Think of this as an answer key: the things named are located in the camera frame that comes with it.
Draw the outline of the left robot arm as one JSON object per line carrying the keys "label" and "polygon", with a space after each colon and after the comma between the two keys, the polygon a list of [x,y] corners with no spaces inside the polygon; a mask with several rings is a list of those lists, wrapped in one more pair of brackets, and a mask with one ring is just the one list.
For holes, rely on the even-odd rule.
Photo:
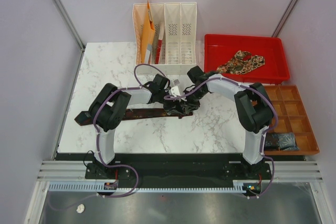
{"label": "left robot arm", "polygon": [[116,128],[126,114],[127,107],[137,104],[160,103],[167,114],[183,117],[185,111],[178,101],[168,101],[170,81],[156,74],[152,81],[140,87],[117,88],[107,83],[89,108],[89,114],[96,130],[95,158],[100,162],[97,173],[103,178],[111,178],[115,173],[114,135]]}

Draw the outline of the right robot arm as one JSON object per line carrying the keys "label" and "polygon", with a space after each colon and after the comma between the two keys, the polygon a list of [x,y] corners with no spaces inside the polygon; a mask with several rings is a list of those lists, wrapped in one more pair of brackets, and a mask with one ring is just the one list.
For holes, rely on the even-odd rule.
{"label": "right robot arm", "polygon": [[254,178],[259,173],[258,163],[263,159],[261,148],[264,146],[265,131],[275,116],[275,109],[264,86],[261,83],[244,86],[219,73],[205,73],[198,66],[189,70],[187,76],[194,87],[184,91],[186,97],[181,101],[181,106],[186,113],[197,110],[200,99],[208,93],[220,94],[235,102],[239,122],[246,130],[245,162],[241,164],[240,172],[245,178]]}

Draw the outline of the dark red patterned tie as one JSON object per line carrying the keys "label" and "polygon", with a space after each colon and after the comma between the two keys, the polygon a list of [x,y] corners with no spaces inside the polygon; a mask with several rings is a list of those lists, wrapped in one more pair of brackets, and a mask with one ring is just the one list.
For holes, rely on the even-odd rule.
{"label": "dark red patterned tie", "polygon": [[[165,112],[162,108],[150,108],[150,109],[127,109],[123,117],[123,121],[139,120],[139,119],[152,119],[163,117],[178,117],[179,119],[185,116],[193,116],[193,112],[186,115],[181,115],[173,112]],[[74,121],[80,126],[86,126],[92,124],[92,118],[88,111],[81,111],[74,119]]]}

